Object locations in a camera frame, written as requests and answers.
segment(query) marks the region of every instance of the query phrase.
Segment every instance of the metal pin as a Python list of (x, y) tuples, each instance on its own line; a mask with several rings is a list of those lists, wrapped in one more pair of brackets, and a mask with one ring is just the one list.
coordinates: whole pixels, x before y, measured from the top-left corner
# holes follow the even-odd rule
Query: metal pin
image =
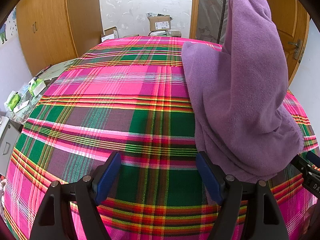
[(228, 174), (228, 175), (226, 176), (226, 180), (227, 180), (227, 181), (234, 181), (234, 180), (235, 180), (235, 177), (232, 176), (232, 175), (230, 175), (230, 174)]
[(82, 180), (83, 180), (84, 182), (88, 182), (88, 181), (91, 180), (91, 176), (90, 176), (90, 175), (85, 175), (85, 176), (82, 178)]
[(57, 187), (59, 182), (57, 180), (51, 182), (51, 187)]
[(265, 187), (267, 185), (267, 183), (264, 180), (259, 180), (258, 183), (261, 187)]

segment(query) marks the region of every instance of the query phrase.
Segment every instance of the plaid bedsheet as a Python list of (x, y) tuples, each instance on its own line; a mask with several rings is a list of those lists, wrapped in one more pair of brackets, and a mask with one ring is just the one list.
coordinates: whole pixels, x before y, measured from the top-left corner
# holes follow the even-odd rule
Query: plaid bedsheet
[[(9, 164), (5, 215), (28, 239), (53, 180), (78, 181), (120, 151), (122, 166), (99, 213), (113, 240), (207, 239), (219, 207), (208, 205), (196, 169), (195, 121), (181, 62), (185, 41), (171, 37), (108, 40), (84, 54), (47, 90), (24, 126)], [(319, 153), (309, 120), (288, 91), (284, 106)], [(289, 165), (269, 181), (291, 239), (314, 198)], [(86, 239), (71, 203), (79, 239)], [(245, 202), (234, 239), (239, 238)]]

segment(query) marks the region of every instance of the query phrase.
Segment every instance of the purple fleece blanket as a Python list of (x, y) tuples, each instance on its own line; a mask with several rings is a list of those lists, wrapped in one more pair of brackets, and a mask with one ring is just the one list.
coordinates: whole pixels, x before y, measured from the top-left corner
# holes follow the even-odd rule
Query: purple fleece blanket
[(182, 62), (195, 113), (198, 151), (239, 180), (270, 179), (303, 149), (282, 105), (287, 63), (266, 0), (229, 0), (218, 52), (185, 42)]

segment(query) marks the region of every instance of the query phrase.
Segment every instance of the door handle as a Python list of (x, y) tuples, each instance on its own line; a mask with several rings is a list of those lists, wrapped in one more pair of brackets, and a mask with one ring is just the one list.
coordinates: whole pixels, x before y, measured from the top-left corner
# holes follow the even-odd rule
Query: door handle
[(5, 147), (4, 147), (4, 149), (3, 149), (2, 155), (6, 155), (6, 154), (8, 153), (8, 151), (5, 153), (5, 149), (6, 149), (6, 147), (7, 147), (8, 144), (10, 145), (10, 143), (5, 142)]
[(301, 45), (302, 45), (302, 40), (298, 39), (297, 43), (294, 43), (294, 42), (289, 41), (288, 44), (291, 44), (291, 45), (294, 45), (294, 46), (297, 47), (296, 49), (294, 49), (293, 58), (296, 59), (296, 60), (298, 60), (300, 47), (301, 47)]

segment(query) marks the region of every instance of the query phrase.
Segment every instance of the drawer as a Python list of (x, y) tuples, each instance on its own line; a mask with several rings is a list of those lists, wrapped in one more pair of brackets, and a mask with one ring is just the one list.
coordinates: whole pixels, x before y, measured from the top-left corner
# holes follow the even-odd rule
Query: drawer
[(0, 139), (0, 174), (3, 176), (6, 176), (10, 157), (19, 135), (19, 131), (9, 122)]

